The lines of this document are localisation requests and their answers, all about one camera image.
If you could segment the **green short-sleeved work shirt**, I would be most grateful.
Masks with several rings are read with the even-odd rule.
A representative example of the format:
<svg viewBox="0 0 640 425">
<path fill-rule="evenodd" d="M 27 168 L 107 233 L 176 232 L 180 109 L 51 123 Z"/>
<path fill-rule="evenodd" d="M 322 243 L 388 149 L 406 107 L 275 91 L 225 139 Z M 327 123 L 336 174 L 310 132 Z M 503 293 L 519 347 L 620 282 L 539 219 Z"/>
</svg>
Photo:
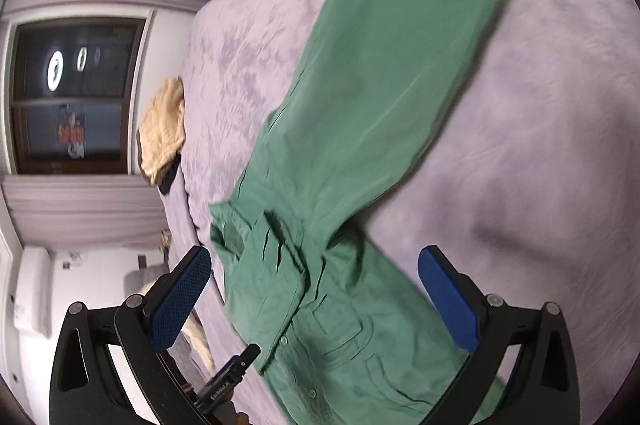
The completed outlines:
<svg viewBox="0 0 640 425">
<path fill-rule="evenodd" d="M 464 356 L 354 223 L 434 141 L 500 0 L 326 0 L 210 209 L 224 310 L 291 424 L 415 424 Z"/>
</svg>

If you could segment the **cream quilted puffer jacket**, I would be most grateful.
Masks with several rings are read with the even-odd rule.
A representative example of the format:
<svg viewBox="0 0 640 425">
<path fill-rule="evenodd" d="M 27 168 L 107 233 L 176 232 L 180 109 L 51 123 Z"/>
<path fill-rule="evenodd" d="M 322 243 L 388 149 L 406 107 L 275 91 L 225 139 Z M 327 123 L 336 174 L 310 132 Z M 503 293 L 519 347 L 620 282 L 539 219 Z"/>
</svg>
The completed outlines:
<svg viewBox="0 0 640 425">
<path fill-rule="evenodd" d="M 200 377 L 213 372 L 215 361 L 210 352 L 203 326 L 192 310 L 183 323 L 174 344 L 168 348 L 178 370 L 184 377 Z"/>
</svg>

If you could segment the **grey pleated curtain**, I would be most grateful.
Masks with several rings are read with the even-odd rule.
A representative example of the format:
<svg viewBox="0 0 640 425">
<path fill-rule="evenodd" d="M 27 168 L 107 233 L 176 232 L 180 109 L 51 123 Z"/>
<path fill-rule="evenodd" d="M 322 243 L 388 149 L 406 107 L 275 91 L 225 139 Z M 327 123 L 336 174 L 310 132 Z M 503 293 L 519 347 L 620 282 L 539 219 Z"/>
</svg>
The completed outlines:
<svg viewBox="0 0 640 425">
<path fill-rule="evenodd" d="M 160 84 L 180 73 L 198 0 L 2 0 L 1 191 L 20 241 L 47 249 L 155 246 L 166 226 L 157 191 L 142 178 L 137 129 Z M 11 133 L 10 67 L 15 29 L 73 17 L 140 18 L 145 22 L 134 72 L 125 174 L 17 173 Z"/>
</svg>

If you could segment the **folded yellow ribbed garment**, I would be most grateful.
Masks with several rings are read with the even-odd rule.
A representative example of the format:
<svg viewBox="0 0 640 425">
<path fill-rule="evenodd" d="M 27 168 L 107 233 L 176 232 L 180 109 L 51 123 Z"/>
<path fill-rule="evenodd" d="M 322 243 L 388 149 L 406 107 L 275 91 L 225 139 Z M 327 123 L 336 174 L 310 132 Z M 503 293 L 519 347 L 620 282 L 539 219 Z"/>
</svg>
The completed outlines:
<svg viewBox="0 0 640 425">
<path fill-rule="evenodd" d="M 138 165 L 151 186 L 159 187 L 169 176 L 186 141 L 183 95 L 181 78 L 165 78 L 138 125 Z"/>
</svg>

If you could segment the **dark window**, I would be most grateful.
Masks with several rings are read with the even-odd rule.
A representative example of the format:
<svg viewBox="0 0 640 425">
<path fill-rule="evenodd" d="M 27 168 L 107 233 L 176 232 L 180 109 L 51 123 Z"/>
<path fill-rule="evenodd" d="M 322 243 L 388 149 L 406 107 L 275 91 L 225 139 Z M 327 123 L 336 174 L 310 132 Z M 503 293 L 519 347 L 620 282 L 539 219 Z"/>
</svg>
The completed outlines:
<svg viewBox="0 0 640 425">
<path fill-rule="evenodd" d="M 15 29 L 10 67 L 17 173 L 125 174 L 140 18 L 73 17 Z"/>
</svg>

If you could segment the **white wall air conditioner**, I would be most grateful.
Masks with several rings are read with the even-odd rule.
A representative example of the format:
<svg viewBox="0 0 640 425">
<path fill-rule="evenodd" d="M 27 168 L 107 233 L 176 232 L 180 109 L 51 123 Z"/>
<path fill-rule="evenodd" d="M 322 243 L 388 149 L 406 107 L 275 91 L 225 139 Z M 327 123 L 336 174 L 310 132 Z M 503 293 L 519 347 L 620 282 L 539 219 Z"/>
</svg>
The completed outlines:
<svg viewBox="0 0 640 425">
<path fill-rule="evenodd" d="M 22 333 L 50 336 L 52 259 L 42 246 L 26 246 L 18 271 L 14 327 Z"/>
</svg>

